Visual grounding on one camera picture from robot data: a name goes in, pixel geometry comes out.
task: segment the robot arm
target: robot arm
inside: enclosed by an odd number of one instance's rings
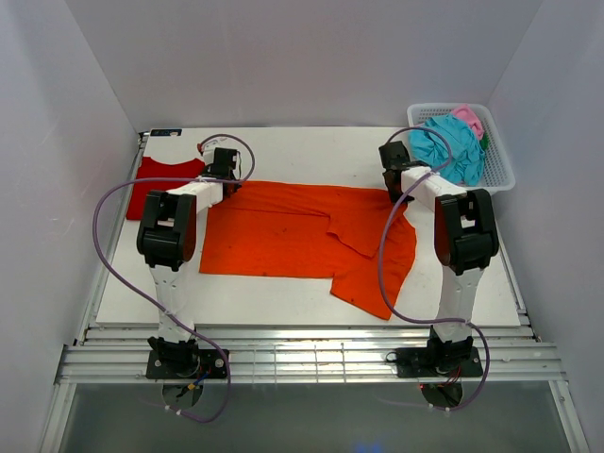
[[[402,142],[381,146],[379,154],[393,202],[431,172],[424,162],[411,161]],[[434,248],[443,266],[437,319],[470,321],[482,273],[499,249],[491,196],[485,190],[467,191],[438,175],[430,175],[414,189],[413,197],[405,201],[413,199],[434,212]],[[421,374],[421,368],[428,373],[434,369],[450,370],[478,356],[472,343],[469,326],[438,323],[430,329],[424,354],[414,348],[401,356],[409,365],[407,371],[412,370],[414,375]]]
[[[215,148],[213,163],[200,175],[203,181],[167,192],[151,191],[145,199],[137,249],[149,266],[158,301],[191,330],[194,322],[184,310],[187,295],[183,279],[196,248],[197,214],[237,191],[238,184],[218,182],[235,179],[237,155],[235,149]],[[162,311],[159,312],[158,338],[149,339],[149,343],[159,362],[174,373],[183,374],[196,366],[199,352],[195,341]]]

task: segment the clothing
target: clothing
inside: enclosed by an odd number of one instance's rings
[[[142,177],[197,177],[204,169],[204,162],[199,159],[170,165],[151,158],[143,158],[136,178]],[[127,220],[141,220],[143,217],[144,199],[149,191],[169,191],[183,186],[182,182],[141,182],[134,184],[130,203],[126,212]]]
[[[441,176],[453,184],[464,182],[468,186],[476,186],[484,172],[484,151],[470,126],[449,113],[428,118],[424,127],[443,135],[451,146],[453,160],[440,171]],[[433,134],[412,130],[409,141],[415,158],[432,168],[448,159],[445,144]]]
[[[210,209],[200,272],[332,278],[333,295],[389,319],[378,286],[378,246],[391,209],[382,190],[248,181]],[[415,259],[415,230],[402,211],[384,254],[391,300]]]
[[[480,139],[480,147],[486,151],[490,144],[489,136],[485,133]]]
[[[470,106],[468,106],[467,104],[463,104],[462,106],[451,110],[451,114],[458,117],[460,120],[464,120],[470,126],[472,131],[476,134],[478,140],[482,140],[482,136],[484,135],[484,128],[482,127],[482,122],[476,116],[474,111],[470,109]]]

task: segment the orange shirt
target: orange shirt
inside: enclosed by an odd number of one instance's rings
[[[382,190],[248,181],[210,209],[200,272],[332,278],[333,295],[390,319],[379,292],[378,247],[391,209]],[[384,253],[391,300],[415,259],[415,230],[403,211]]]

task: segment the pink cloth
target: pink cloth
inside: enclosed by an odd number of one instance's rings
[[[482,136],[484,135],[484,129],[482,128],[482,123],[476,116],[476,114],[470,109],[470,106],[467,104],[463,104],[462,106],[457,107],[456,109],[451,111],[453,116],[456,116],[462,121],[465,121],[470,128],[474,131],[479,140],[482,140]]]

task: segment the white plastic basket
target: white plastic basket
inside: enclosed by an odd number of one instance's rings
[[[413,104],[407,109],[409,126],[417,126],[424,123],[429,117],[446,115],[461,104]],[[508,191],[515,183],[512,167],[503,143],[499,138],[497,127],[491,112],[480,104],[469,104],[482,122],[482,127],[489,136],[489,147],[485,150],[484,174],[476,187],[486,189],[489,193]]]

